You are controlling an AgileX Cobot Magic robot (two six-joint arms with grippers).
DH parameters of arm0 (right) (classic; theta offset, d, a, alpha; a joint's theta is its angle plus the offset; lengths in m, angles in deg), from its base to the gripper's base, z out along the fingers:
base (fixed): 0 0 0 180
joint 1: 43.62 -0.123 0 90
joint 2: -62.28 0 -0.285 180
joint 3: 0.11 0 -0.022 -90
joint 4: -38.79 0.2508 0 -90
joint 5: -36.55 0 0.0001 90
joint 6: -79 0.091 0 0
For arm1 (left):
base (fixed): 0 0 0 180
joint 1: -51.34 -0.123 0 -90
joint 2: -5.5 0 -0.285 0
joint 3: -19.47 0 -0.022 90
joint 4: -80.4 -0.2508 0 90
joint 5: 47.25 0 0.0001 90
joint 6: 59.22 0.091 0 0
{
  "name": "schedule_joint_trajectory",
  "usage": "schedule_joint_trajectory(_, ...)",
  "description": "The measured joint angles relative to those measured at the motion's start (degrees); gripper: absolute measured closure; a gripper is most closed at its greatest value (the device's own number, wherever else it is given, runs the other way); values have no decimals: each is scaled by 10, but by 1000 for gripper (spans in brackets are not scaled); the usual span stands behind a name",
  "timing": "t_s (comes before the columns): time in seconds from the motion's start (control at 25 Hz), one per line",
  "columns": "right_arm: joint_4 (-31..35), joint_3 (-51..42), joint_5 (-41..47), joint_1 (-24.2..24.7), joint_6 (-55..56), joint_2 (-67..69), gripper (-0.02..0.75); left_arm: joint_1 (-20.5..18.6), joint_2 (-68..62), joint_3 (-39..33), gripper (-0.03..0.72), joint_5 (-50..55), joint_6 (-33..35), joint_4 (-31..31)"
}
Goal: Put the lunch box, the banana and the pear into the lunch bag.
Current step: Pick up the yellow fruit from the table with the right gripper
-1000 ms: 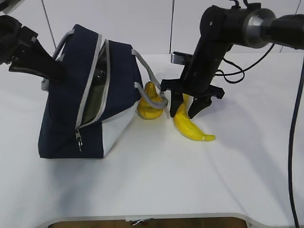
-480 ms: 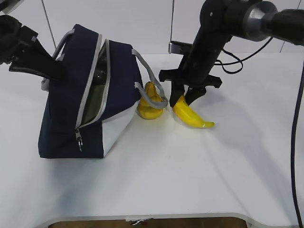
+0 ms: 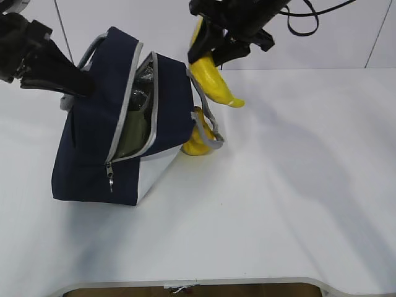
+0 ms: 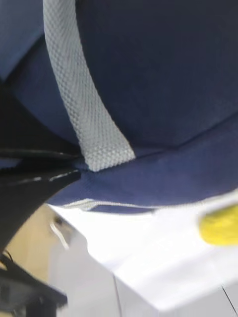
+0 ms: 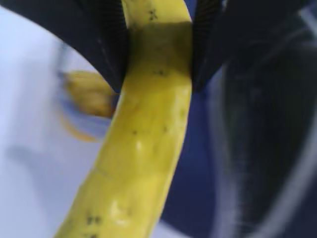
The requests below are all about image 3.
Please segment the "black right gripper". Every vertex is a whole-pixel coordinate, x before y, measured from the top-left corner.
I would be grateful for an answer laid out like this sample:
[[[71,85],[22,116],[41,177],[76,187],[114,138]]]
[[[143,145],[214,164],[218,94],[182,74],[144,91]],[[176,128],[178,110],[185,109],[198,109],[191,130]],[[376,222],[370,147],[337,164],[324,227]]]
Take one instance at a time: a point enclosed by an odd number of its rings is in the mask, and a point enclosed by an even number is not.
[[[192,34],[189,64],[207,59],[215,66],[246,57],[250,45],[268,51],[275,44],[263,27],[275,17],[274,1],[190,1],[201,17]]]

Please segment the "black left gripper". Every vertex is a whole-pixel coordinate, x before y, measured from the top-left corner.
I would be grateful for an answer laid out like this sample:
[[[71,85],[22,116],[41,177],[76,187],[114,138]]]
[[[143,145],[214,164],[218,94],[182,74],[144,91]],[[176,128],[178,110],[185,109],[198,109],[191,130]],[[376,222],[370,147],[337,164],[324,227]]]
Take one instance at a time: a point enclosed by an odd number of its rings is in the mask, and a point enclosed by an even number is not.
[[[22,89],[90,96],[95,82],[51,40],[53,29],[19,13],[1,14],[1,80]]]

